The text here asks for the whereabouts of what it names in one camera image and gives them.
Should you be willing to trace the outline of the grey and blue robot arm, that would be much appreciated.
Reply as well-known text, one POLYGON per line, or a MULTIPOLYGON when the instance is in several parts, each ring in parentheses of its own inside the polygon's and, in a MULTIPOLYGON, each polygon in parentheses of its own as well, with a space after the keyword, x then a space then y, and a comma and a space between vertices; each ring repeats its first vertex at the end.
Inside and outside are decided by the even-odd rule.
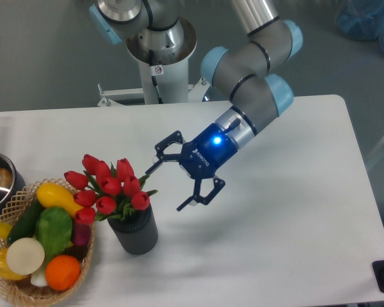
MULTIPOLYGON (((209 204, 224 187, 216 171, 292 103, 287 82, 270 70, 302 47, 300 28, 281 20, 271 1, 233 1, 249 41, 236 52, 216 47, 201 75, 231 107, 192 141, 174 132, 155 147, 157 161, 176 161, 194 181, 186 205, 209 204)), ((188 60, 197 45, 175 1, 95 1, 89 13, 111 44, 125 42, 138 62, 146 104, 186 102, 188 60)))

